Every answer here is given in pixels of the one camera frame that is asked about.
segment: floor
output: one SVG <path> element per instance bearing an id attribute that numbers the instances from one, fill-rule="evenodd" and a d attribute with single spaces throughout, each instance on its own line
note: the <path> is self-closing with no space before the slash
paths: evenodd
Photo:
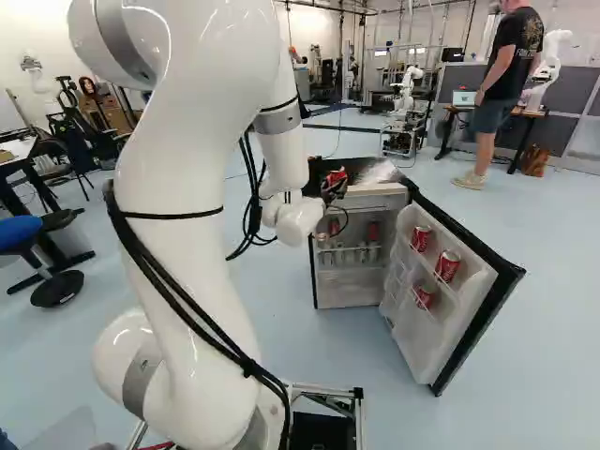
<path id="1" fill-rule="evenodd" d="M 345 110 L 342 118 L 359 123 L 353 113 Z M 332 112 L 315 120 L 336 125 L 338 118 Z M 305 136 L 311 154 L 378 153 L 376 134 L 312 128 Z M 245 305 L 264 363 L 289 380 L 363 386 L 370 450 L 597 449 L 600 392 L 593 383 L 600 371 L 600 302 L 594 278 L 600 178 L 549 168 L 535 179 L 509 176 L 505 166 L 495 166 L 487 189 L 475 192 L 449 184 L 470 167 L 468 156 L 435 162 L 434 154 L 435 149 L 425 149 L 405 173 L 504 258 L 528 270 L 445 394 L 432 397 L 413 381 L 376 308 L 312 308 L 306 248 L 274 244 L 231 263 L 236 287 L 249 293 Z M 240 239 L 248 198 L 246 178 L 236 176 L 243 173 L 236 154 L 223 215 L 230 248 Z M 75 183 L 56 189 L 64 206 L 86 208 L 78 221 L 97 252 L 81 265 L 86 282 L 80 296 L 53 311 L 31 307 L 31 291 L 2 299 L 0 427 L 27 450 L 59 448 L 47 444 L 48 434 L 40 436 L 49 428 L 62 439 L 61 449 L 123 444 L 135 424 L 99 390 L 90 369 L 90 349 L 100 330 L 135 304 L 100 199 L 99 186 L 109 176 L 91 175 L 97 188 L 90 203 Z M 22 189 L 29 200 L 27 187 Z M 30 207 L 37 211 L 36 201 Z M 22 262 L 3 267 L 0 286 L 4 290 L 26 275 Z"/>

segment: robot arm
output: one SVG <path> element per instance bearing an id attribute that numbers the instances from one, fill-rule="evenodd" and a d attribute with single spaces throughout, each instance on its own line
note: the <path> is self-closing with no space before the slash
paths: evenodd
<path id="1" fill-rule="evenodd" d="M 523 96 L 527 98 L 528 110 L 539 110 L 544 94 L 559 79 L 561 74 L 559 45 L 562 41 L 570 40 L 572 37 L 573 33 L 569 30 L 553 30 L 544 37 L 543 59 L 532 75 L 532 80 L 540 84 L 523 91 Z"/>
<path id="2" fill-rule="evenodd" d="M 220 239 L 225 167 L 249 123 L 269 168 L 260 189 L 265 221 L 280 240 L 299 243 L 323 215 L 323 201 L 298 194 L 308 163 L 273 4 L 73 0 L 68 24 L 76 53 L 97 75 L 154 88 L 115 171 L 114 199 L 127 225 L 194 304 L 260 364 Z M 239 48 L 248 51 L 231 58 Z M 296 192 L 292 204 L 279 201 L 286 190 Z M 188 450 L 248 440 L 277 448 L 279 399 L 193 332 L 130 253 L 123 262 L 142 310 L 123 314 L 98 339 L 93 365 L 101 388 Z"/>
<path id="3" fill-rule="evenodd" d="M 423 78 L 425 72 L 423 69 L 415 66 L 410 66 L 406 69 L 402 83 L 391 84 L 392 87 L 397 87 L 399 93 L 397 98 L 394 99 L 394 110 L 392 115 L 404 118 L 406 113 L 413 108 L 414 99 L 412 96 L 414 81 Z"/>

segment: open fridge door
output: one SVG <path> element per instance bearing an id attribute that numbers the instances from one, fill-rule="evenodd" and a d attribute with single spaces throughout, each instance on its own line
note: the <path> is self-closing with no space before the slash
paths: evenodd
<path id="1" fill-rule="evenodd" d="M 411 202 L 397 215 L 380 312 L 415 380 L 439 396 L 525 270 L 463 228 L 410 180 L 404 183 Z M 430 229 L 425 248 L 413 241 L 417 226 Z M 449 282 L 436 273 L 445 250 L 460 260 Z"/>

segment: stool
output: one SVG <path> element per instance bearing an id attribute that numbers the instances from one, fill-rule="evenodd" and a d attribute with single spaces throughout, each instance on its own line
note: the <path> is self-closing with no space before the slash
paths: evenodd
<path id="1" fill-rule="evenodd" d="M 44 221 L 35 216 L 16 216 L 0 220 L 0 255 L 20 255 L 44 281 L 31 295 L 35 307 L 53 308 L 64 305 L 83 287 L 83 273 L 67 270 L 51 275 L 36 254 L 33 245 L 44 229 Z"/>

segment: red can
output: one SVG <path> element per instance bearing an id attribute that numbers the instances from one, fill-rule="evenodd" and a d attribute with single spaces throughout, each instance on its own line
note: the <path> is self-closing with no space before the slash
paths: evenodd
<path id="1" fill-rule="evenodd" d="M 435 287 L 430 284 L 420 284 L 418 286 L 414 286 L 414 293 L 416 293 L 416 297 L 414 301 L 416 305 L 421 309 L 430 309 L 433 305 L 433 300 L 435 299 Z"/>
<path id="2" fill-rule="evenodd" d="M 412 230 L 412 247 L 419 253 L 424 253 L 428 248 L 431 233 L 431 227 L 428 225 L 417 225 L 414 227 L 414 230 Z"/>
<path id="3" fill-rule="evenodd" d="M 460 267 L 460 255 L 452 250 L 444 250 L 435 266 L 435 273 L 446 283 L 453 280 Z"/>
<path id="4" fill-rule="evenodd" d="M 379 242 L 379 222 L 369 222 L 367 225 L 367 240 L 369 242 Z"/>
<path id="5" fill-rule="evenodd" d="M 329 220 L 329 236 L 337 236 L 340 230 L 339 219 L 337 217 Z"/>

